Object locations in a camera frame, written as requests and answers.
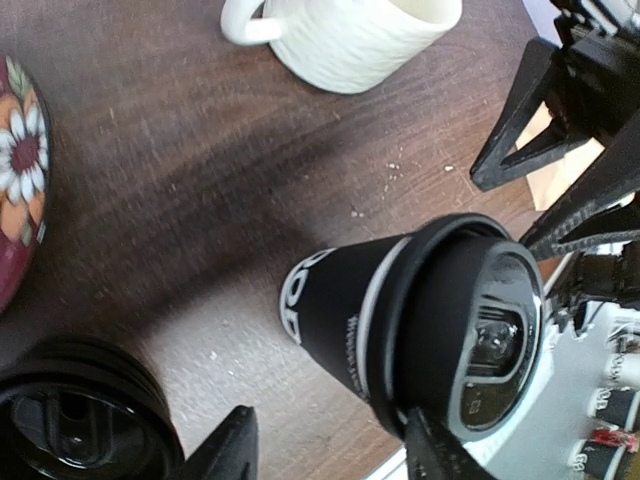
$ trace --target red object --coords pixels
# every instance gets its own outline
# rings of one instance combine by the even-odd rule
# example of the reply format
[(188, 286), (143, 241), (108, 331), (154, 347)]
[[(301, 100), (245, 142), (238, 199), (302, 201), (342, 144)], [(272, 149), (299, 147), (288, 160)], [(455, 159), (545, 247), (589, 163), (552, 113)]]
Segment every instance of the red object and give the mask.
[(635, 435), (621, 431), (596, 430), (591, 440), (608, 447), (626, 447), (629, 453), (636, 453), (640, 448)]
[(0, 55), (0, 312), (44, 235), (50, 124), (31, 77)]

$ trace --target gray metal surface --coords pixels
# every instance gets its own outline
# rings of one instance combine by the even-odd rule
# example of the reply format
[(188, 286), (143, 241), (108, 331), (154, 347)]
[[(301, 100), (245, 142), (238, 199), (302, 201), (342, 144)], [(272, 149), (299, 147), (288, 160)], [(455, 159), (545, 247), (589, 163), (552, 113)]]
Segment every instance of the gray metal surface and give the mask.
[[(600, 304), (591, 304), (589, 315)], [(553, 350), (554, 374), (509, 441), (486, 468), (504, 480), (582, 480), (568, 467), (576, 442), (589, 438), (599, 423), (587, 416), (591, 396), (607, 386), (604, 370), (611, 350), (606, 339), (613, 322), (606, 304), (599, 308), (591, 330), (576, 339), (571, 327)]]

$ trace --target textured mug surface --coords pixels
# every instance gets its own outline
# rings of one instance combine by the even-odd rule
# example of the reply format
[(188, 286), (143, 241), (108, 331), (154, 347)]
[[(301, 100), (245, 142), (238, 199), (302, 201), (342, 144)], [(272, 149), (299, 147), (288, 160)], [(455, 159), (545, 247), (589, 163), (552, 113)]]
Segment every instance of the textured mug surface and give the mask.
[(227, 0), (221, 27), (239, 45), (270, 43), (308, 83), (360, 93), (453, 28), (462, 0)]

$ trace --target brown wood surface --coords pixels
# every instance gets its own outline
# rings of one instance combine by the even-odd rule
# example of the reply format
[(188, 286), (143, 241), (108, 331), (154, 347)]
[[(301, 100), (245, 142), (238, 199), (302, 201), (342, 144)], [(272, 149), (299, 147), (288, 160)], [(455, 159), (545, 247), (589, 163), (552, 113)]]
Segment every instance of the brown wood surface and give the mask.
[(40, 84), (55, 163), (47, 238), (0, 323), (0, 360), (96, 335), (158, 375), (187, 452), (244, 403), (261, 479), (360, 478), (398, 444), (285, 337), (278, 286), (318, 248), (444, 213), (528, 227), (524, 182), (480, 194), (467, 171), (533, 28), (520, 0), (465, 2), (455, 31), (340, 97), (267, 47), (226, 43), (221, 6), (2, 1), (0, 51)]

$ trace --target green leaf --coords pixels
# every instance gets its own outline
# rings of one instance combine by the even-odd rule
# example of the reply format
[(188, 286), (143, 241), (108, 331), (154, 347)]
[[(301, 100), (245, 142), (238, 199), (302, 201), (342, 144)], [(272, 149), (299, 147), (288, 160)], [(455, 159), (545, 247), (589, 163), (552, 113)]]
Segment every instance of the green leaf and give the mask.
[(9, 73), (9, 86), (13, 93), (20, 99), (24, 100), (31, 88), (31, 82), (22, 67), (7, 57), (7, 71)]

